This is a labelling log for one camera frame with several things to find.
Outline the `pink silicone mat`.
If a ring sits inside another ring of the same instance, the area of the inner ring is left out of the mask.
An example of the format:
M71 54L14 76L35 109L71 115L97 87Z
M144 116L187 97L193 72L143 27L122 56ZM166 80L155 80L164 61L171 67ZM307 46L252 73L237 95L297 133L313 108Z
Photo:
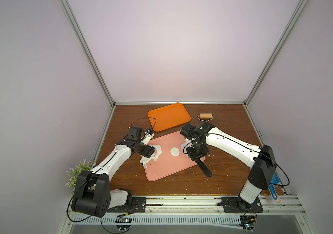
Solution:
M187 144L180 132L174 132L165 136L152 139L149 145L160 145L162 154L157 161L151 160L145 168L146 177L149 181L157 181L177 172L196 166L187 154L183 153L183 148ZM180 154L177 157L171 155L170 150L177 147Z

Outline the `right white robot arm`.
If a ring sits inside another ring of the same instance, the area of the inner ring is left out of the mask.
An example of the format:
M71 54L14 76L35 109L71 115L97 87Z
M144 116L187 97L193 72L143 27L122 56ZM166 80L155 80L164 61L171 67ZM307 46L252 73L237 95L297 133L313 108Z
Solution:
M185 124L180 131L187 146L184 151L195 162L206 177L212 172L201 161L209 153L208 146L216 147L243 162L250 168L248 179L236 203L241 210L251 208L262 191L268 190L277 169L273 149L263 145L258 147L230 136L208 122L198 126Z

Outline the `round cut dough wrapper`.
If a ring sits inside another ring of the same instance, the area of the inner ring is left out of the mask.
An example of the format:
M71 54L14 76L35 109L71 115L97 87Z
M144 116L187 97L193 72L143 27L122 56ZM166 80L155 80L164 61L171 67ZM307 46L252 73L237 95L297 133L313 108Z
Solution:
M170 153L171 153L172 156L177 157L177 156L179 156L179 154L180 154L180 150L179 150L177 147L173 147L173 148L170 150Z

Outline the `wooden rolling pin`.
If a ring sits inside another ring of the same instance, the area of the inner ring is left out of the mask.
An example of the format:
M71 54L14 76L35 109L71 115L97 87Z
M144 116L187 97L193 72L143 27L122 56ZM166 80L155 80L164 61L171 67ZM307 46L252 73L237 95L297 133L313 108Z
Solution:
M200 121L211 121L213 119L213 114L212 113L200 113L198 115L198 119Z

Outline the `black handled metal spatula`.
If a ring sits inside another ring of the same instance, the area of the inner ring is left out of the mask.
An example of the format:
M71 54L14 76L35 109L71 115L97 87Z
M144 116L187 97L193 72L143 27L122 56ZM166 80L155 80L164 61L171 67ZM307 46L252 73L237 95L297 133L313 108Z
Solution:
M207 146L203 143L188 142L184 148L183 153L195 162L206 177L212 177L211 170L203 163L201 158L204 158L209 152Z

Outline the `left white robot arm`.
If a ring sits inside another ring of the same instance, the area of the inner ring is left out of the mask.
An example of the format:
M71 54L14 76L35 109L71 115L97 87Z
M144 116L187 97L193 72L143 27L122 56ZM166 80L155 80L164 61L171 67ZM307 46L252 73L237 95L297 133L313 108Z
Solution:
M101 163L90 171L83 170L77 177L71 210L89 216L103 217L109 211L125 212L133 210L130 190L110 188L110 181L132 155L139 153L150 159L155 148L149 145L154 130L130 127L128 134L119 140Z

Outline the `white dough lump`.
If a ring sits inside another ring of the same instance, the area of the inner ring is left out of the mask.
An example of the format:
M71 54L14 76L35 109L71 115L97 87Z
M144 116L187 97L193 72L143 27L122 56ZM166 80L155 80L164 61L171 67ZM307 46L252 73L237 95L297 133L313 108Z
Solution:
M149 158L142 156L140 163L143 165L144 168L147 168L148 163L153 160L157 161L159 156L162 154L162 148L160 145L151 145L154 148L154 152L151 154Z

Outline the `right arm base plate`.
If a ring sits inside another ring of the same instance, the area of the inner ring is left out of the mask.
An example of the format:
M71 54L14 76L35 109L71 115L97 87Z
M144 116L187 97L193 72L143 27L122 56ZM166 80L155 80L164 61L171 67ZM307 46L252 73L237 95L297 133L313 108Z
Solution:
M259 197L253 203L247 203L240 197L222 197L220 200L217 206L223 207L225 213L262 213L264 211Z

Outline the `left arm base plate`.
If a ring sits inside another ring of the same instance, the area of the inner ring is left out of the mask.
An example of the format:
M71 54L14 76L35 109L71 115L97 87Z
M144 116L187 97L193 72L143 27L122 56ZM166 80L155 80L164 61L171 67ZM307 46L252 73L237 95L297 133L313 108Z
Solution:
M144 213L146 210L146 197L128 198L124 205L108 209L108 213Z

